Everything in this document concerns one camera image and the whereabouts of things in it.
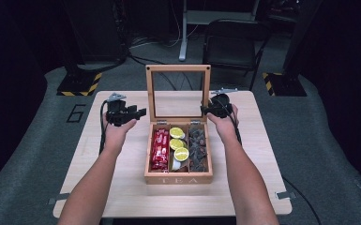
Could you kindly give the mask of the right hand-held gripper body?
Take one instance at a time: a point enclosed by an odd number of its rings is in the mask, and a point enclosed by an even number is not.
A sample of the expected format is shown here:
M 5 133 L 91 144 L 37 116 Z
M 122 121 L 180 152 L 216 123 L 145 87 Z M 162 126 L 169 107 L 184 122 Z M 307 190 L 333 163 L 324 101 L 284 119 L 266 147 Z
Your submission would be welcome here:
M 233 112 L 228 93 L 237 92 L 237 89 L 221 88 L 213 91 L 214 96 L 210 98 L 209 112 L 219 118 L 225 118 Z

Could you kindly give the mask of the wooden tea box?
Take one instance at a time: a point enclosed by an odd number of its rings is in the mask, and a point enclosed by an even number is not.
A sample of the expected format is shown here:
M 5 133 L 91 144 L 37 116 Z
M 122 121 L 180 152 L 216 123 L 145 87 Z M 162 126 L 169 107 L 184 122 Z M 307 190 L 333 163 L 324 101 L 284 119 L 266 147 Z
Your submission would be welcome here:
M 211 147 L 209 144 L 209 129 L 207 117 L 200 107 L 209 105 L 210 71 L 208 65 L 148 65 L 146 81 L 149 100 L 150 131 L 148 138 L 147 157 L 144 178 L 148 185 L 199 185 L 209 184 L 213 180 Z M 181 75 L 189 73 L 201 82 L 198 90 L 168 91 L 158 89 L 158 75 Z M 191 172 L 188 159 L 181 162 L 181 168 L 172 171 L 175 160 L 174 150 L 170 147 L 170 128 L 182 128 L 186 137 L 182 139 L 188 150 L 188 132 L 191 128 L 201 128 L 204 131 L 206 143 L 206 172 Z M 151 154 L 154 133 L 159 128 L 169 131 L 169 160 L 167 171 L 151 169 Z

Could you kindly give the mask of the grey tape strip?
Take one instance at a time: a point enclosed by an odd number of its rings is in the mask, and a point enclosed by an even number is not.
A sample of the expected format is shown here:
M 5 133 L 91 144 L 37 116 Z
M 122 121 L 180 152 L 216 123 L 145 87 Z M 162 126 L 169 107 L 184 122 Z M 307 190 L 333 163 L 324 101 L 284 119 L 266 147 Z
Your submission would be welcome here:
M 289 191 L 276 192 L 275 195 L 279 200 L 284 200 L 284 199 L 293 200 L 296 198 L 296 194 L 294 192 L 289 192 Z
M 69 195 L 70 195 L 70 193 L 60 193 L 60 194 L 56 195 L 55 197 L 50 198 L 47 201 L 47 204 L 48 205 L 53 205 L 58 201 L 66 200 Z

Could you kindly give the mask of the striped black stand base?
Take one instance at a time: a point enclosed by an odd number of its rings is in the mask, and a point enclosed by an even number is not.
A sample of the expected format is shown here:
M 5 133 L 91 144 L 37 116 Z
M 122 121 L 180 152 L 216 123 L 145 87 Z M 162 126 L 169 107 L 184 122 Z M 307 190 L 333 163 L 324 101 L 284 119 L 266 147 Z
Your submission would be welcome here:
M 263 80 L 268 94 L 272 97 L 305 97 L 307 95 L 301 82 L 281 73 L 263 74 Z
M 101 73 L 89 73 L 75 76 L 66 75 L 59 84 L 56 95 L 66 97 L 91 96 L 98 87 Z

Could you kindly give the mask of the stack of red packets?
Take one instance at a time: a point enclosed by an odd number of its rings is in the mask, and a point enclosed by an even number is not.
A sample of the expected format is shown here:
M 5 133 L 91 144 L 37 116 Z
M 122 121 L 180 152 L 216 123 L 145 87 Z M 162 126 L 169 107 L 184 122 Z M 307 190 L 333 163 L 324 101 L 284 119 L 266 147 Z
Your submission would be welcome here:
M 167 171 L 169 160 L 169 131 L 159 128 L 154 133 L 151 154 L 151 169 L 153 171 Z

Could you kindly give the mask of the person's right hand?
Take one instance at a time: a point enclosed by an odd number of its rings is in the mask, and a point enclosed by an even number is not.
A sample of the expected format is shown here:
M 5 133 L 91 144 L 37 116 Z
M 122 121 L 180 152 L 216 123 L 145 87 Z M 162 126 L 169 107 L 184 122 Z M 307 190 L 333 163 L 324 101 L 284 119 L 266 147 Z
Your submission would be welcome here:
M 207 118 L 215 124 L 217 133 L 224 145 L 239 144 L 236 131 L 239 124 L 237 114 L 238 109 L 234 104 L 233 112 L 225 118 L 216 117 L 210 112 L 207 114 Z

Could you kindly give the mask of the black cabinet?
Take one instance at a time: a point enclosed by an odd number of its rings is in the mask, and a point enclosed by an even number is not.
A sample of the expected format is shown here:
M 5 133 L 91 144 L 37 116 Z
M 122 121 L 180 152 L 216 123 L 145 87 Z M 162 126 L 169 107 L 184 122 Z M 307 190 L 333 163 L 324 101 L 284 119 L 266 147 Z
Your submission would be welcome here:
M 84 62 L 122 64 L 128 53 L 123 0 L 63 0 Z

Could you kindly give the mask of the person's left hand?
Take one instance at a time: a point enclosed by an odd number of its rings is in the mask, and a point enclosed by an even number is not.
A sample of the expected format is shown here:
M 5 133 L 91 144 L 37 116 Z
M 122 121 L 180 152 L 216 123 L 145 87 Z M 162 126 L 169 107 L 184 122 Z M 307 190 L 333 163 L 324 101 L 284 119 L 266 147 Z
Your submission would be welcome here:
M 116 127 L 110 124 L 106 119 L 106 114 L 103 114 L 103 136 L 104 145 L 103 153 L 110 153 L 118 156 L 125 143 L 127 133 L 137 124 L 136 119 L 132 119 L 121 127 Z

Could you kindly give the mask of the pile of dark tea bags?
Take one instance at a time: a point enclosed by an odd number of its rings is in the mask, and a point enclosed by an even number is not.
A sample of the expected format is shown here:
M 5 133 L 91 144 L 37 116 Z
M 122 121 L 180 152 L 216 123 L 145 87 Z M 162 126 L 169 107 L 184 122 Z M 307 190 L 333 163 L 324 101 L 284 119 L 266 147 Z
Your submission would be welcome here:
M 204 131 L 201 128 L 192 127 L 189 130 L 188 150 L 190 171 L 192 173 L 206 172 L 206 143 Z

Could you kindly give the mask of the white desk frame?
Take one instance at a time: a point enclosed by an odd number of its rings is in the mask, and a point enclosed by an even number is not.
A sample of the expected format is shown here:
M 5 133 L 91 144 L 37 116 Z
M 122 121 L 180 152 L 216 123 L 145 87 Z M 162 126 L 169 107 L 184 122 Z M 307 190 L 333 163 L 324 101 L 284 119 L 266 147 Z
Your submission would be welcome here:
M 181 47 L 178 59 L 181 62 L 186 60 L 188 47 L 188 25 L 207 25 L 218 19 L 234 19 L 234 20 L 254 20 L 260 0 L 253 0 L 253 8 L 251 12 L 230 12 L 230 11 L 209 11 L 209 10 L 190 10 L 188 9 L 188 0 L 183 0 L 182 10 L 182 37 Z

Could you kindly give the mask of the grey floor mat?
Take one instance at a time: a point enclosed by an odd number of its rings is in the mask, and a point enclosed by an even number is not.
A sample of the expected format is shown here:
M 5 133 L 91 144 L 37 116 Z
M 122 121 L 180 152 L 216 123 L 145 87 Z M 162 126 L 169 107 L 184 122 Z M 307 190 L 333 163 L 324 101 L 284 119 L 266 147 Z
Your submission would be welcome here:
M 46 74 L 38 113 L 0 172 L 0 225 L 55 225 L 55 197 L 64 182 L 84 123 L 68 122 L 75 104 L 84 113 L 91 97 L 59 97 L 65 72 Z M 306 97 L 271 97 L 263 80 L 253 88 L 267 134 L 286 180 L 296 194 L 284 225 L 361 225 L 361 176 L 329 130 L 315 86 L 302 81 Z

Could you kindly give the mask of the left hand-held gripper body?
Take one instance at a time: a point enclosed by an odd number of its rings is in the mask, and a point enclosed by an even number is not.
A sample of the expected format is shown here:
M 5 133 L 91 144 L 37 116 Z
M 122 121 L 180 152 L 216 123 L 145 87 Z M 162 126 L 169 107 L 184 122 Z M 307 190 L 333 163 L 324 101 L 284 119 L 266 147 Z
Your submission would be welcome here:
M 106 120 L 115 127 L 121 127 L 131 120 L 125 98 L 124 95 L 112 93 L 107 99 Z

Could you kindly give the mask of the black folding chair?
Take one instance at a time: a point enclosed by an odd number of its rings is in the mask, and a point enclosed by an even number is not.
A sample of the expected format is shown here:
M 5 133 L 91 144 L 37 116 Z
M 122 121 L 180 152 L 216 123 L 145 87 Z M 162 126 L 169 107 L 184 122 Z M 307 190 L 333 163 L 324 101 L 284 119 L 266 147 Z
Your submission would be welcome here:
M 218 19 L 209 23 L 204 33 L 203 63 L 212 68 L 253 72 L 252 90 L 264 48 L 271 37 L 265 22 Z

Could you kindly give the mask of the yellow-lid capsule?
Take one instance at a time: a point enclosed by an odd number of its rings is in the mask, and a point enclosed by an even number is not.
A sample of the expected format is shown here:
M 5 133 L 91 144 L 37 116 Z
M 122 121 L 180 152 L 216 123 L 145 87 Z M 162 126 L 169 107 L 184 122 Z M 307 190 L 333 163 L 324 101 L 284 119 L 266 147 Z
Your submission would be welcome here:
M 184 139 L 186 137 L 185 132 L 180 127 L 171 127 L 170 128 L 170 135 L 174 139 Z

